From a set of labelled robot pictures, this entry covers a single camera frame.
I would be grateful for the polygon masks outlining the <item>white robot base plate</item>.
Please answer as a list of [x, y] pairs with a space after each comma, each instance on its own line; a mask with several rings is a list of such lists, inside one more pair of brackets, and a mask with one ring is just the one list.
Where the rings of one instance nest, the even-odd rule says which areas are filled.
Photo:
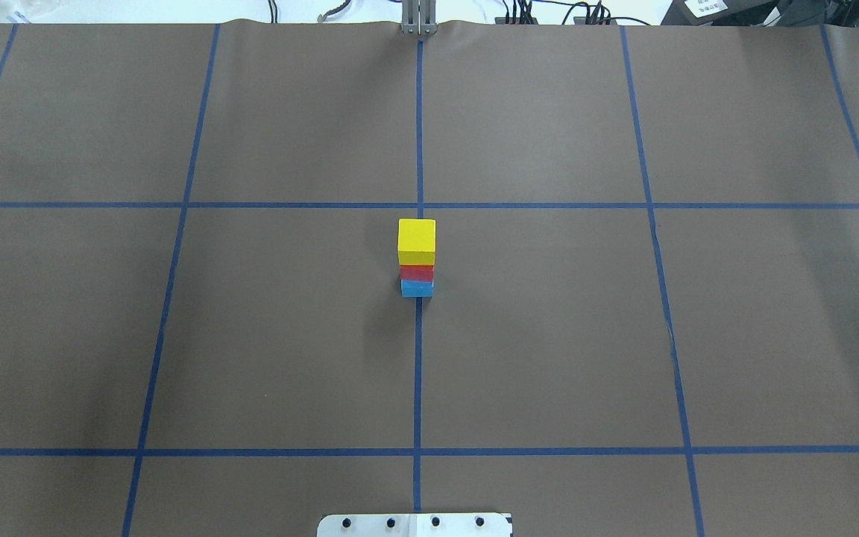
[[512, 536], [510, 514], [439, 512], [334, 514], [320, 520], [317, 536]]

